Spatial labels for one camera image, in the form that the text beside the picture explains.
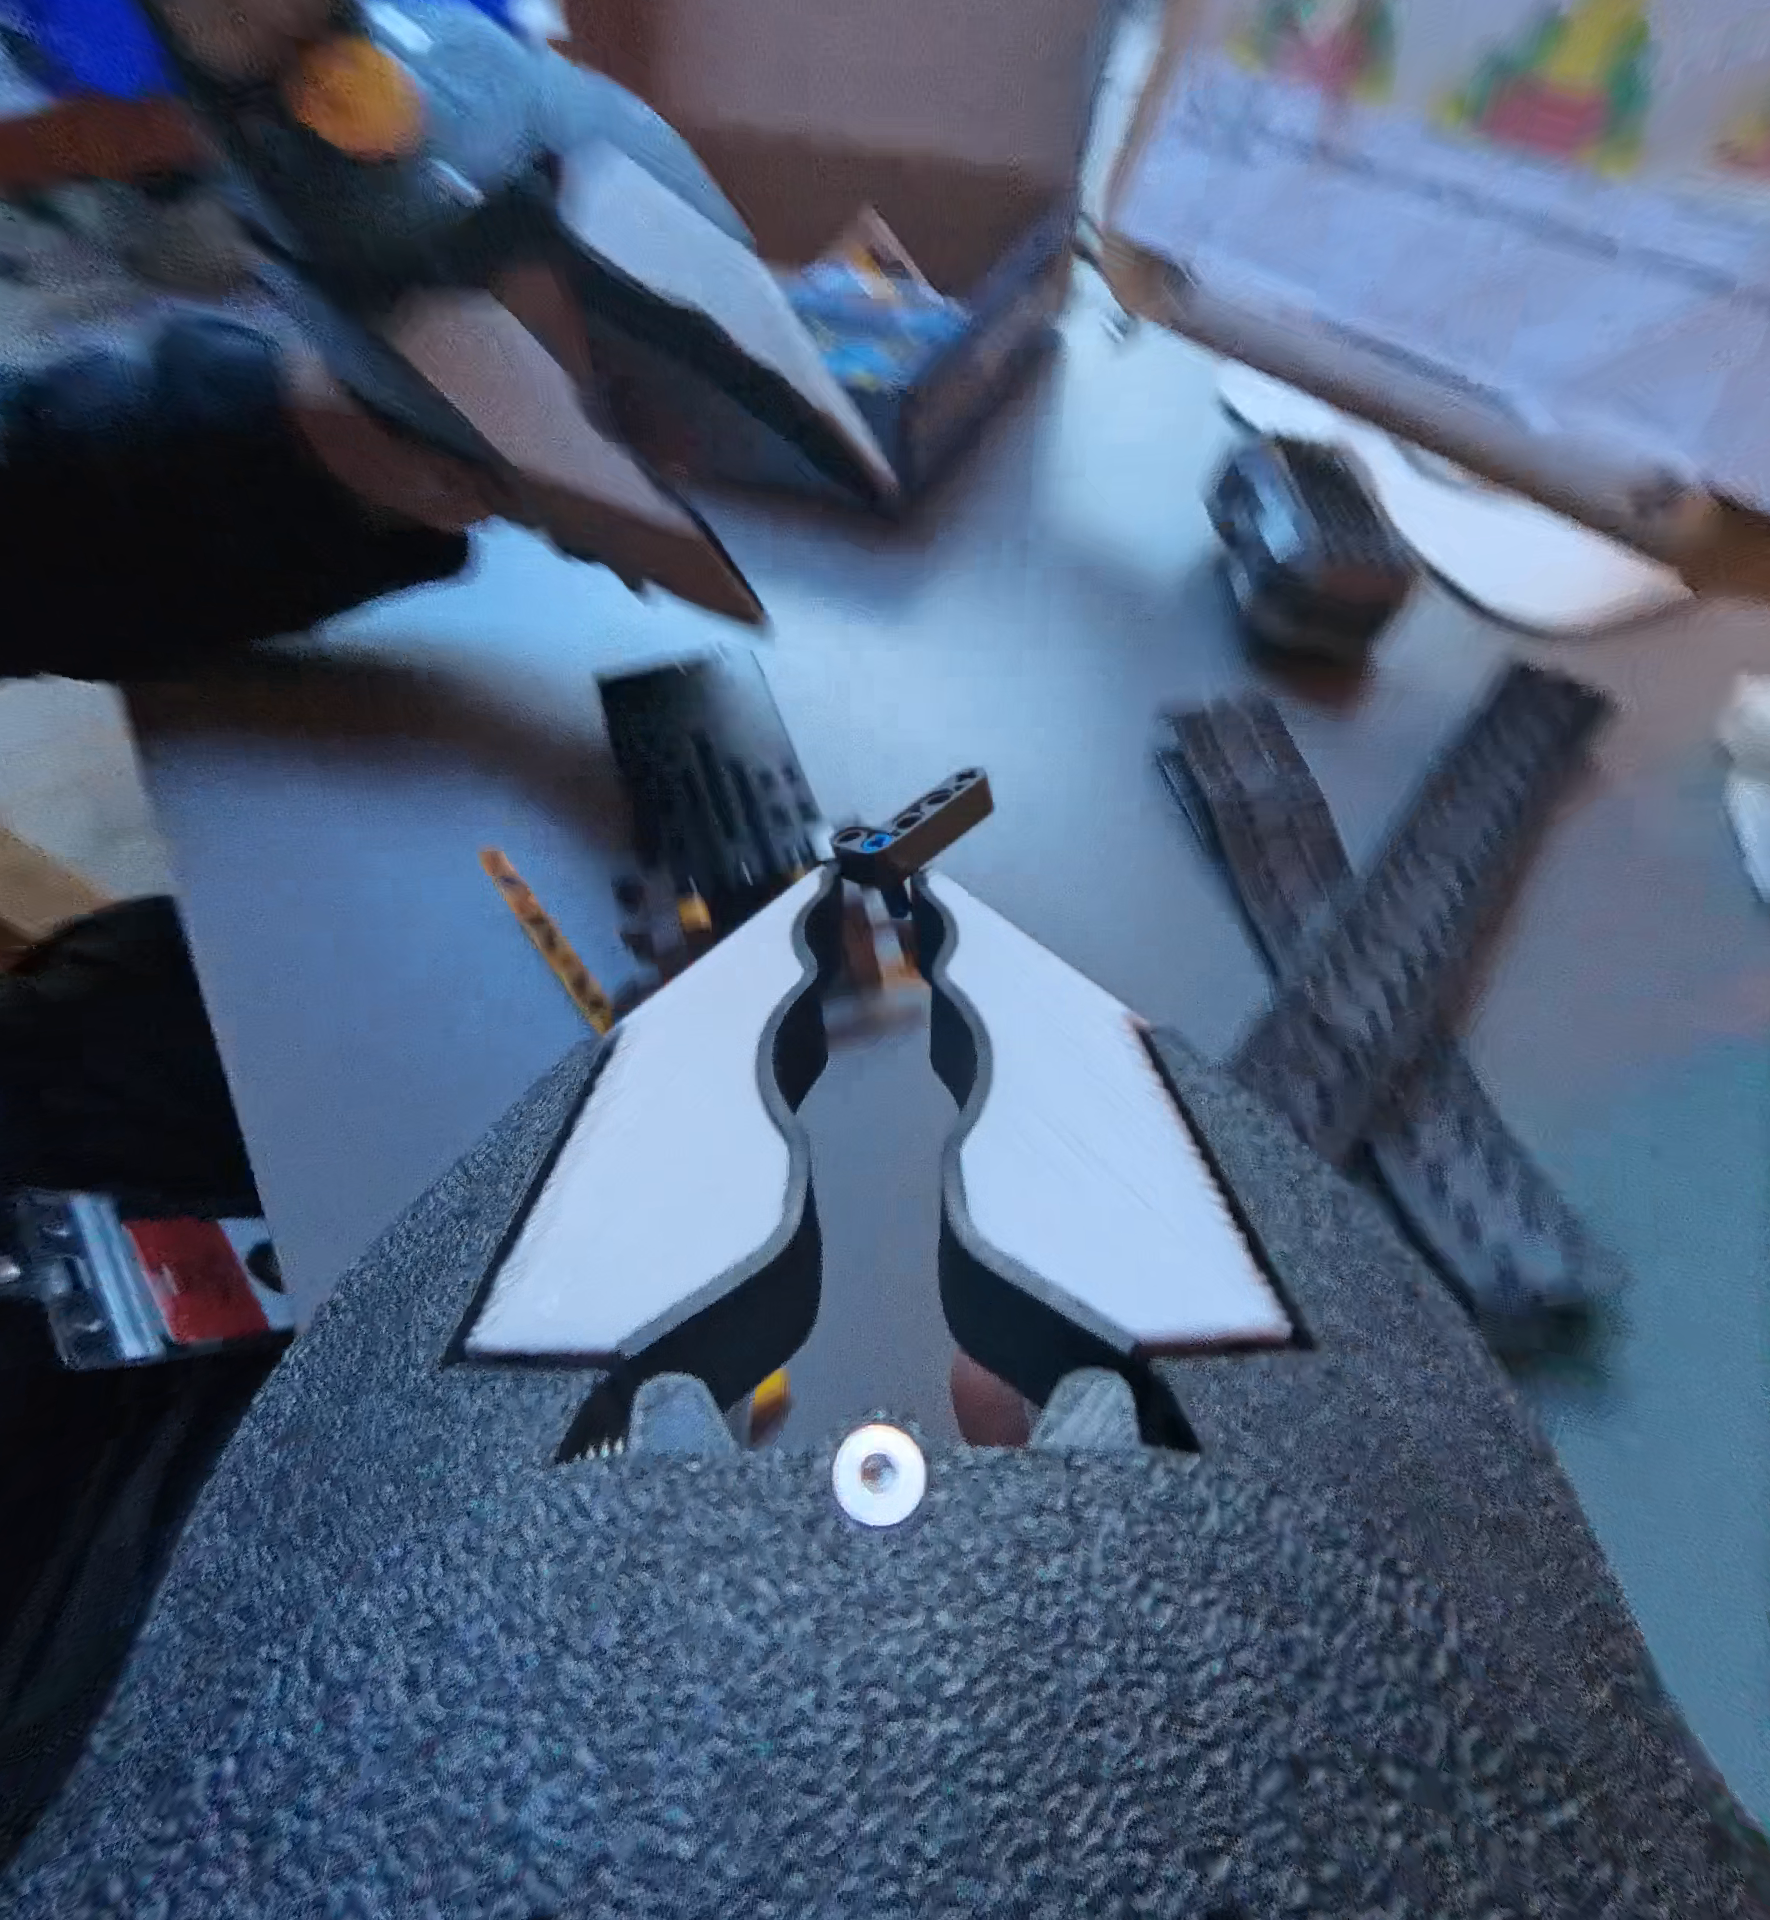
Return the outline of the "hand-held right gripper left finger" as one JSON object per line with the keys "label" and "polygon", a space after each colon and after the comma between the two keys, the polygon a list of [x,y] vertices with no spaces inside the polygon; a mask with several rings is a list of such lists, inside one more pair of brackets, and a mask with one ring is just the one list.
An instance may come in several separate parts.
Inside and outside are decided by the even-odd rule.
{"label": "hand-held right gripper left finger", "polygon": [[810,871],[627,1015],[457,1336],[473,1363],[776,1365],[815,1316],[801,1104],[842,882]]}

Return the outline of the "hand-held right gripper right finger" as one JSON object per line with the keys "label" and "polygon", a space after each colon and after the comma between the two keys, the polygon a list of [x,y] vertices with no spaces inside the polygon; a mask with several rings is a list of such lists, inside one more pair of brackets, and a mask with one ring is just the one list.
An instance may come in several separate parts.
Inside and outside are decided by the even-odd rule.
{"label": "hand-held right gripper right finger", "polygon": [[926,877],[919,907],[961,1111],[946,1219],[971,1262],[1121,1358],[1291,1343],[1145,1021],[953,877]]}

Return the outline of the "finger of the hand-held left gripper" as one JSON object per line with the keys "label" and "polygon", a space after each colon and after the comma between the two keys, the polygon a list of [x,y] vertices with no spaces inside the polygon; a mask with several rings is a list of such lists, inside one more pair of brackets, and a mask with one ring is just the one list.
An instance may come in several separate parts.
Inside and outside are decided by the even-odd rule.
{"label": "finger of the hand-held left gripper", "polygon": [[423,291],[397,308],[397,353],[484,442],[514,519],[632,590],[762,628],[723,545],[593,408],[552,348],[492,291]]}
{"label": "finger of the hand-held left gripper", "polygon": [[569,153],[556,192],[573,296],[769,427],[873,507],[898,473],[762,258],[610,142]]}

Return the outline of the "long yellow toy beam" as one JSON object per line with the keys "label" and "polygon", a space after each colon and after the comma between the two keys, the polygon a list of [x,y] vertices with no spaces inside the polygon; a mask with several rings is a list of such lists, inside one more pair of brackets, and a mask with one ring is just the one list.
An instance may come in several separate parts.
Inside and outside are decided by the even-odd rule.
{"label": "long yellow toy beam", "polygon": [[506,852],[484,850],[477,854],[481,872],[492,880],[497,894],[514,916],[519,927],[536,949],[544,968],[561,985],[577,1012],[598,1036],[610,1036],[616,1023],[616,1010],[610,994],[587,968],[576,945],[567,939],[552,916],[540,904],[536,892],[519,872]]}

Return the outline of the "black toy box assembly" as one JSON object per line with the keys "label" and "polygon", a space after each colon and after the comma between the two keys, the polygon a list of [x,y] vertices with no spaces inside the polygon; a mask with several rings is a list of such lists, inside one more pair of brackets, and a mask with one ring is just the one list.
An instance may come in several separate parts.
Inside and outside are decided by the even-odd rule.
{"label": "black toy box assembly", "polygon": [[632,823],[614,879],[635,1012],[870,823],[829,817],[750,653],[712,650],[599,678],[610,754]]}

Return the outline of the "grey toy beam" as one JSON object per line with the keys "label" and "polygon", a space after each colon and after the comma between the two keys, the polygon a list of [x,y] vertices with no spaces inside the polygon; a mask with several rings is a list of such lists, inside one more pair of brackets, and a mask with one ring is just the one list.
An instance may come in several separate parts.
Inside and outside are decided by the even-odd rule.
{"label": "grey toy beam", "polygon": [[[880,823],[853,823],[833,834],[833,863],[855,885],[887,892],[905,887],[942,852],[993,814],[991,780],[982,769],[968,767],[930,786]],[[869,828],[895,840],[887,852],[861,855],[851,852],[857,834]]]}

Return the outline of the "person's left forearm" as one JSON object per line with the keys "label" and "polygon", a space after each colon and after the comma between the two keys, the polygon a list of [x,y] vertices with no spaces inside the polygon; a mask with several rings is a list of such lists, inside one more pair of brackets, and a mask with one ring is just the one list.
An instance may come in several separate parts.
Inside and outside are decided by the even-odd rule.
{"label": "person's left forearm", "polygon": [[169,678],[468,562],[328,467],[274,334],[194,312],[0,358],[0,682]]}

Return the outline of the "grey desk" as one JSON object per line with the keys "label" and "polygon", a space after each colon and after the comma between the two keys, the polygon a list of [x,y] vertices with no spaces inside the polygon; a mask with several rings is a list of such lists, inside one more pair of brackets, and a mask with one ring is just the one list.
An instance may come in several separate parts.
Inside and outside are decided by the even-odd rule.
{"label": "grey desk", "polygon": [[[1202,482],[1215,364],[1123,338],[1083,280],[1063,346],[913,524],[719,498],[773,618],[757,657],[826,814],[978,765],[946,872],[1202,1052],[1266,975],[1155,767],[1161,713],[1256,681]],[[130,699],[294,1309],[584,1023],[477,865],[507,852],[593,975],[630,973],[596,678],[739,631],[496,525],[464,577],[230,678]],[[1466,1052],[1617,1252],[1609,1339],[1528,1382],[1667,1685],[1770,1828],[1770,908],[1714,721],[1770,612],[1533,657],[1611,691],[1593,776],[1486,948]]]}

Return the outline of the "person's left hand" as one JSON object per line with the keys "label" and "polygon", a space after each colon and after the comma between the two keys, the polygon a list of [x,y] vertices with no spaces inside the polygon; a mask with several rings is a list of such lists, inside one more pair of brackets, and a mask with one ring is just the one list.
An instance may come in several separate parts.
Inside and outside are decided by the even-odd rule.
{"label": "person's left hand", "polygon": [[379,515],[441,533],[494,522],[540,531],[536,504],[516,478],[395,431],[331,379],[291,386],[284,410],[323,469]]}

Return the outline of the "instruction booklet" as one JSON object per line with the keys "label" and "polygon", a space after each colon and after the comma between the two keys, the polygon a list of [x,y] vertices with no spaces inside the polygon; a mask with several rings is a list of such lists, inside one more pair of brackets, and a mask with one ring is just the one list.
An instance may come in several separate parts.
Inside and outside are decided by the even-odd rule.
{"label": "instruction booklet", "polygon": [[964,302],[905,258],[873,248],[822,255],[778,284],[833,376],[855,391],[913,386],[971,324]]}

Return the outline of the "blue cardboard box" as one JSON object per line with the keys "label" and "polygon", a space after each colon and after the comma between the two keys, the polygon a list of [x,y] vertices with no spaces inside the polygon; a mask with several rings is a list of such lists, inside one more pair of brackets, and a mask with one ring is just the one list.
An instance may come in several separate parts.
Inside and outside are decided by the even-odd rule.
{"label": "blue cardboard box", "polygon": [[968,458],[1059,345],[1081,171],[1115,34],[1099,2],[585,2],[569,57],[654,107],[782,280],[869,217],[951,308],[842,373],[898,477]]}

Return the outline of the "blue plastic crate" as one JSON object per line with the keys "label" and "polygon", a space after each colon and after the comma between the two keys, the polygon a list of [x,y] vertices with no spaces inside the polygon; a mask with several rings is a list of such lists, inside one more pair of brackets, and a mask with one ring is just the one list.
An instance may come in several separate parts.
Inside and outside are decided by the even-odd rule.
{"label": "blue plastic crate", "polygon": [[180,91],[138,2],[0,2],[0,34],[10,57],[60,95],[137,101]]}

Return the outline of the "folded grey toy track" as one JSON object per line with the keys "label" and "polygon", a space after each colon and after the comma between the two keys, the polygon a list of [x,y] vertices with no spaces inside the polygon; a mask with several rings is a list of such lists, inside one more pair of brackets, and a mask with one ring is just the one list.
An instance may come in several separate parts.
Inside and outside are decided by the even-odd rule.
{"label": "folded grey toy track", "polygon": [[[1274,978],[1353,882],[1327,798],[1263,695],[1178,712],[1163,776]],[[1505,1356],[1578,1341],[1621,1267],[1496,1113],[1451,1032],[1426,1044],[1346,1161]]]}

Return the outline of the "badge card with keys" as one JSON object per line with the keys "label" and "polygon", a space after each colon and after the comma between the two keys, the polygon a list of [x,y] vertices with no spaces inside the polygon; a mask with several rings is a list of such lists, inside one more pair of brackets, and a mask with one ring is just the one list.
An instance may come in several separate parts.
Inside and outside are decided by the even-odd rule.
{"label": "badge card with keys", "polygon": [[8,1211],[0,1328],[69,1373],[282,1349],[289,1300],[259,1219],[140,1216],[83,1191],[28,1188]]}

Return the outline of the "grey toy brick block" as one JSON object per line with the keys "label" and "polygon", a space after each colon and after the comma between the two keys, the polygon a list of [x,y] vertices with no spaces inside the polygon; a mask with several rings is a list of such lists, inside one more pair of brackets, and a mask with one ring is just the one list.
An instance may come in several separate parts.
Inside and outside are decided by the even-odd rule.
{"label": "grey toy brick block", "polygon": [[1363,467],[1332,444],[1249,434],[1203,498],[1246,637],[1360,670],[1421,577]]}

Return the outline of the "instruction sign stand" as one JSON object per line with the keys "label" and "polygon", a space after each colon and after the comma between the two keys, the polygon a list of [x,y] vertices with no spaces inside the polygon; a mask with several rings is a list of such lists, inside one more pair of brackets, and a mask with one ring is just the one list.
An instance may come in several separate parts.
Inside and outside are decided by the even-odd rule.
{"label": "instruction sign stand", "polygon": [[1137,318],[1770,604],[1770,4],[1173,4]]}

